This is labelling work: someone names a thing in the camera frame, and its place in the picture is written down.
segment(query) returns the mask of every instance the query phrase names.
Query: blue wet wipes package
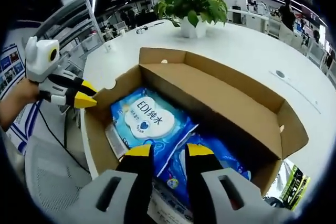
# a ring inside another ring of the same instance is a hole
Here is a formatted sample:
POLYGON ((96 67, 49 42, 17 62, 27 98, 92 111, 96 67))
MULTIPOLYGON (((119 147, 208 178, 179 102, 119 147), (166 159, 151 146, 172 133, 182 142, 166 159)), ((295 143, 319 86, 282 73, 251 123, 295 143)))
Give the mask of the blue wet wipes package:
POLYGON ((154 174, 158 175, 194 124, 185 112, 156 92, 139 88, 111 105, 114 128, 128 148, 154 145, 154 174))
POLYGON ((250 171, 244 169, 240 162, 228 151, 223 142, 218 138, 210 135, 200 136, 193 133, 184 143, 181 143, 172 158, 169 160, 167 167, 164 169, 159 179, 164 181, 171 189, 174 195, 185 206, 189 207, 189 196, 186 190, 187 178, 185 172, 185 147, 186 144, 203 145, 211 149, 223 168, 232 168, 243 177, 250 180, 250 171))

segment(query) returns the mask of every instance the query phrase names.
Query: open cardboard box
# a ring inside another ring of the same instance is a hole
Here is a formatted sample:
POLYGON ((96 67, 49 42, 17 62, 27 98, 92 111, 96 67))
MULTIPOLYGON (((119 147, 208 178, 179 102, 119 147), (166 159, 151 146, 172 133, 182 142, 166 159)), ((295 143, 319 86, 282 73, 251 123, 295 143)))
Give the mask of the open cardboard box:
POLYGON ((97 106, 86 109, 89 146, 99 174, 118 165, 104 132, 112 121, 110 105, 141 86, 157 91, 219 136, 251 171, 251 181, 263 195, 281 160, 308 142, 288 102, 256 80, 191 52, 141 48, 139 65, 121 75, 113 89, 97 93, 97 106))

